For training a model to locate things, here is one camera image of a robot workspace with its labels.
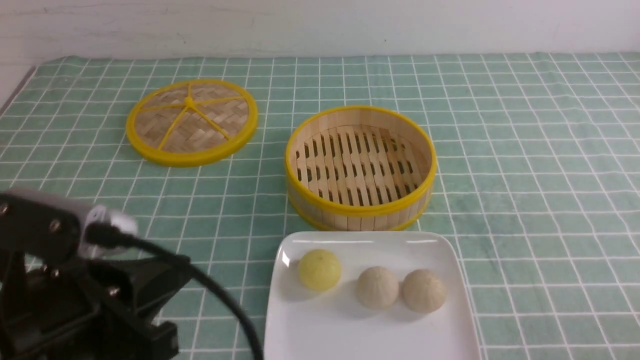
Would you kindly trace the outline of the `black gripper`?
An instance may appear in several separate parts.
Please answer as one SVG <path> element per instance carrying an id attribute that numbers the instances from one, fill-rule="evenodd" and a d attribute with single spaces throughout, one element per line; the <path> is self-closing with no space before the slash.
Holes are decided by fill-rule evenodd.
<path id="1" fill-rule="evenodd" d="M 171 360 L 178 327 L 153 319 L 190 276 L 161 259 L 74 259 L 27 271 L 1 251 L 3 360 Z"/>

